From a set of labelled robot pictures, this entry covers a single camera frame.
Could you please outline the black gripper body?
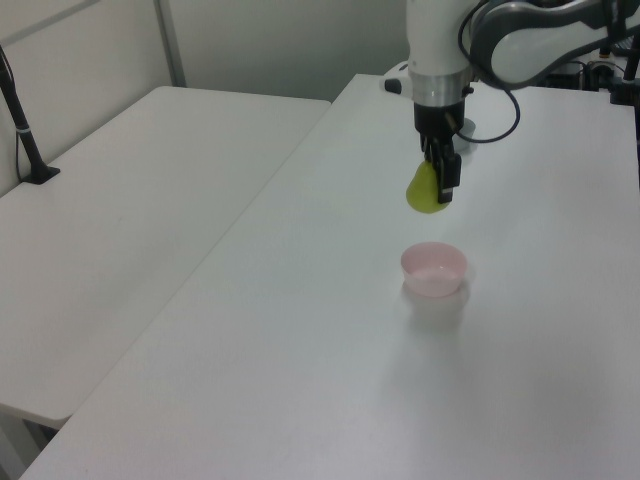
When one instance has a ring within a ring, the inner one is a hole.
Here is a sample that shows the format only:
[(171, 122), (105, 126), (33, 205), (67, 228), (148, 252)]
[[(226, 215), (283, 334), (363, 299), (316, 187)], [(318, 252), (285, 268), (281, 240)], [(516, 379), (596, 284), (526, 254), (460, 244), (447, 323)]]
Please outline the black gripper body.
[(414, 126), (422, 142), (436, 139), (439, 142), (449, 142), (464, 126), (465, 102), (447, 106), (413, 105)]

